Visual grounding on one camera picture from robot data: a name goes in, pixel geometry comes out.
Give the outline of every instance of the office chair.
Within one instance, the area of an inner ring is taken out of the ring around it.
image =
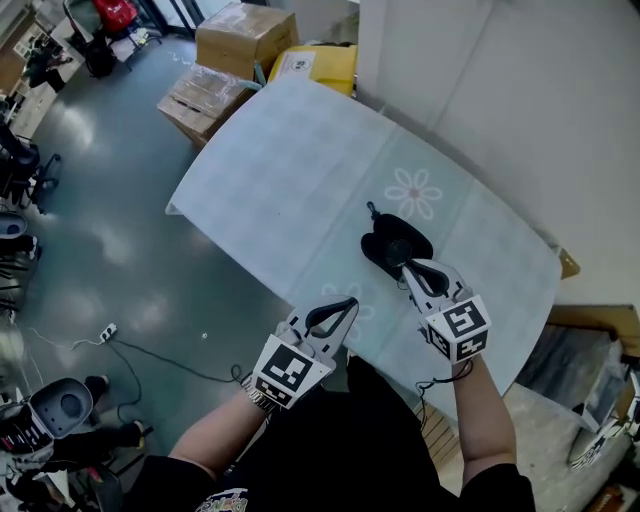
[[[0,196],[9,199],[20,208],[35,204],[44,213],[40,204],[40,194],[44,188],[58,186],[58,180],[47,178],[49,167],[60,160],[55,153],[45,165],[40,163],[40,151],[31,139],[16,136],[9,127],[0,122]]]

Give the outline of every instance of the concrete floor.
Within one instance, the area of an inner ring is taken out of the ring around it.
[[[245,373],[253,369],[268,333],[290,310],[186,219],[164,214],[196,152],[156,104],[194,51],[193,43],[169,38],[136,56],[131,73],[118,66],[96,80],[83,68],[35,134],[43,156],[62,155],[48,213],[29,214],[29,231],[44,252],[17,318],[45,382],[106,373],[112,403],[136,392],[108,347],[85,343],[68,352],[29,328],[71,345],[97,341],[114,322],[124,341],[228,378],[234,363]],[[124,414],[156,428],[154,446],[161,453],[238,388],[118,349],[143,387],[138,410]],[[26,371],[32,385],[38,383],[32,365]]]

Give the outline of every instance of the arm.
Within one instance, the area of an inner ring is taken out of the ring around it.
[[[457,375],[464,363],[453,367]],[[453,384],[460,426],[460,447],[464,458],[463,485],[485,469],[516,463],[516,434],[513,422],[480,356],[473,370]]]
[[[187,430],[169,457],[204,469],[214,480],[242,453],[267,417],[244,391]]]

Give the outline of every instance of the black cable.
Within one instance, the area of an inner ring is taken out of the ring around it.
[[[164,363],[167,364],[171,364],[177,368],[180,368],[181,370],[184,370],[185,372],[188,372],[192,375],[195,375],[196,377],[200,377],[201,379],[205,379],[205,380],[210,380],[213,382],[220,382],[222,384],[231,384],[232,382],[237,382],[238,384],[242,383],[242,380],[244,379],[244,377],[242,376],[242,367],[239,364],[234,364],[231,366],[230,372],[231,372],[231,378],[230,379],[222,379],[220,377],[211,377],[210,375],[205,375],[204,373],[200,373],[197,370],[194,370],[192,368],[189,368],[188,366],[185,366],[181,363],[178,363],[177,361],[174,361],[173,359],[169,359],[168,357],[163,357],[160,356],[158,354],[156,354],[155,352],[151,352],[145,348],[139,347],[138,345],[134,345],[133,343],[127,343],[126,341],[122,341],[119,340],[117,338],[112,338],[111,339],[111,343],[112,342],[116,342],[116,343],[120,343],[121,345],[124,345],[126,347],[132,348],[134,350],[138,350],[139,352],[142,352],[143,354],[146,354],[148,356],[154,357]]]
[[[140,403],[140,401],[142,400],[142,384],[140,384],[140,379],[138,378],[138,375],[136,375],[135,370],[133,369],[133,366],[131,366],[131,363],[127,360],[126,357],[124,357],[119,351],[118,349],[116,349],[116,347],[114,347],[111,343],[108,343],[107,346],[113,350],[116,355],[122,359],[124,361],[124,364],[127,365],[127,368],[129,368],[129,371],[131,372],[131,375],[133,375],[133,378],[136,380],[136,385],[138,386],[138,396],[136,397],[135,400],[132,400],[131,402],[123,402],[121,404],[118,405],[118,419],[122,422],[122,423],[126,423],[126,421],[124,421],[124,419],[122,419],[122,413],[121,410],[123,407],[126,407],[128,405],[136,405],[138,403]]]
[[[421,413],[420,414],[421,416],[420,430],[421,431],[424,430],[424,427],[427,425],[427,421],[429,419],[427,417],[427,402],[424,399],[424,394],[427,392],[427,390],[431,389],[436,384],[449,384],[451,382],[464,379],[472,371],[473,371],[473,360],[468,359],[467,362],[462,367],[462,369],[453,377],[450,377],[448,379],[432,379],[427,381],[416,382],[416,389],[418,390],[418,393],[420,395],[420,404],[421,404],[421,410],[420,410],[420,413]]]

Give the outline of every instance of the wristwatch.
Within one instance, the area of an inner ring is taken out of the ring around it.
[[[242,381],[242,389],[249,395],[249,400],[256,404],[265,412],[273,412],[278,404],[268,398],[262,391],[257,390],[251,385],[251,375],[247,375]]]

